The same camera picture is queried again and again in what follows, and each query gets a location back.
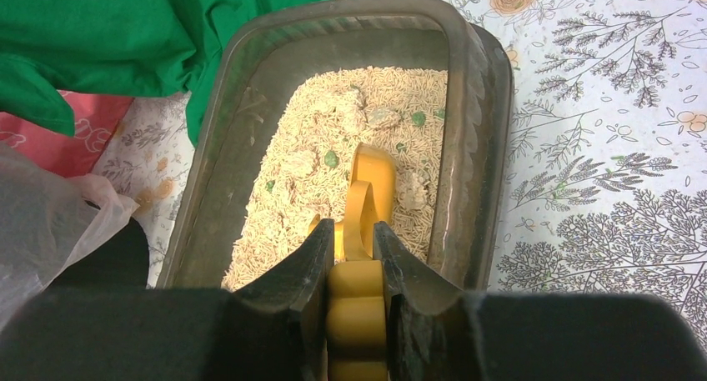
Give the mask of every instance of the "floral bedsheet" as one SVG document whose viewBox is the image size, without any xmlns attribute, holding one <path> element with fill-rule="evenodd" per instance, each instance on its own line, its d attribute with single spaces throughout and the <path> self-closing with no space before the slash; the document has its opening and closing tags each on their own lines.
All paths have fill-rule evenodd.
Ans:
<svg viewBox="0 0 707 381">
<path fill-rule="evenodd" d="M 514 67 L 489 289 L 652 293 L 707 347 L 707 0 L 444 1 Z M 143 205 L 151 283 L 192 160 L 185 102 L 137 99 L 95 169 Z"/>
</svg>

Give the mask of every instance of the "litter box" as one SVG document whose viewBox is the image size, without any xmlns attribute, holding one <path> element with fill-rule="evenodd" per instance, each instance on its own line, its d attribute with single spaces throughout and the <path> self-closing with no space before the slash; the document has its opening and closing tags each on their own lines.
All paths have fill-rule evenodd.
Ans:
<svg viewBox="0 0 707 381">
<path fill-rule="evenodd" d="M 340 69 L 448 70 L 428 266 L 486 289 L 513 79 L 499 42 L 441 0 L 334 0 L 256 18 L 223 55 L 158 287 L 219 287 L 295 89 Z"/>
</svg>

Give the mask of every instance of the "plastic bag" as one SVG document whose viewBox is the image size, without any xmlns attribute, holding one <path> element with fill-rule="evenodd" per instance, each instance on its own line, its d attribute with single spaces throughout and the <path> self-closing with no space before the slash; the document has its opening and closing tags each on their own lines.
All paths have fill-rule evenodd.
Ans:
<svg viewBox="0 0 707 381">
<path fill-rule="evenodd" d="M 105 177 L 62 178 L 0 143 L 0 329 L 65 268 L 125 227 L 137 207 Z"/>
</svg>

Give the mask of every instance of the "green fabric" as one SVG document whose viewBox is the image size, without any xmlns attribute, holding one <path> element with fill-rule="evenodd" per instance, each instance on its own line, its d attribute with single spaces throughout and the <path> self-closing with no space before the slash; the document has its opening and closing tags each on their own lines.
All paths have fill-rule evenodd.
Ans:
<svg viewBox="0 0 707 381">
<path fill-rule="evenodd" d="M 0 111 L 73 136 L 73 112 L 56 89 L 192 91 L 196 145 L 228 40 L 258 15 L 314 1 L 0 0 Z"/>
</svg>

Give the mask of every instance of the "yellow scoop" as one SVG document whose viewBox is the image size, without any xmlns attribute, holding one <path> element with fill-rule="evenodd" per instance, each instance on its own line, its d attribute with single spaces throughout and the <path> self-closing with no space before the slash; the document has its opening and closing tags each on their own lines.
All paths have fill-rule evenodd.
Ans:
<svg viewBox="0 0 707 381">
<path fill-rule="evenodd" d="M 353 154 L 343 220 L 334 229 L 334 257 L 370 260 L 373 257 L 373 230 L 378 221 L 393 220 L 395 165 L 384 150 L 360 143 Z M 309 224 L 314 230 L 321 217 Z"/>
<path fill-rule="evenodd" d="M 374 225 L 391 224 L 395 190 L 393 158 L 359 144 L 353 155 L 343 220 L 334 228 L 334 266 L 327 279 L 328 379 L 388 378 L 383 267 L 373 260 Z M 319 223 L 309 224 L 309 232 Z"/>
</svg>

